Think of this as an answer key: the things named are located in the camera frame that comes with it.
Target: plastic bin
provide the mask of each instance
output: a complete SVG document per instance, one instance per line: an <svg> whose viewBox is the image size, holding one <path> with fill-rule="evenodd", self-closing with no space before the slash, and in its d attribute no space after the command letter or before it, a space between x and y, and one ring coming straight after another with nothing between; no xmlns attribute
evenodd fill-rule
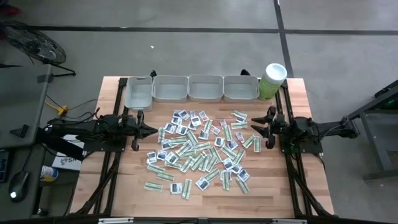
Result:
<svg viewBox="0 0 398 224"><path fill-rule="evenodd" d="M132 110L152 110L152 78L130 77L127 79L124 105Z"/></svg>
<svg viewBox="0 0 398 224"><path fill-rule="evenodd" d="M233 103L252 103L259 97L259 80L246 75L224 77L224 100Z"/></svg>
<svg viewBox="0 0 398 224"><path fill-rule="evenodd" d="M195 102L220 102L224 95L223 77L219 75L190 75L188 95Z"/></svg>
<svg viewBox="0 0 398 224"><path fill-rule="evenodd" d="M152 96L160 103L184 103L188 96L188 77L156 76Z"/></svg>

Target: concrete floor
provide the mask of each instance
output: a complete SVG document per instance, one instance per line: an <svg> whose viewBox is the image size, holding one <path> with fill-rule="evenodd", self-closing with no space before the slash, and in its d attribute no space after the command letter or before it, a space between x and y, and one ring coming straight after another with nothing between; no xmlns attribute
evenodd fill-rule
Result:
<svg viewBox="0 0 398 224"><path fill-rule="evenodd" d="M11 0L24 12L15 19L31 25L120 27L277 28L271 0ZM398 1L280 0L287 29L397 30ZM238 74L261 76L267 64L284 63L278 34L155 32L45 32L67 53L64 64L76 77L56 79L48 94L61 104L96 98L105 75ZM294 76L304 78L313 118L341 119L397 79L396 36L288 35ZM0 63L29 65L29 59L0 43ZM93 111L88 104L70 116ZM45 107L42 123L55 112ZM362 124L357 121L360 131ZM398 181L365 184L377 172L368 140L325 138L326 175L337 215L398 222ZM50 213L67 206L51 189Z"/></svg>

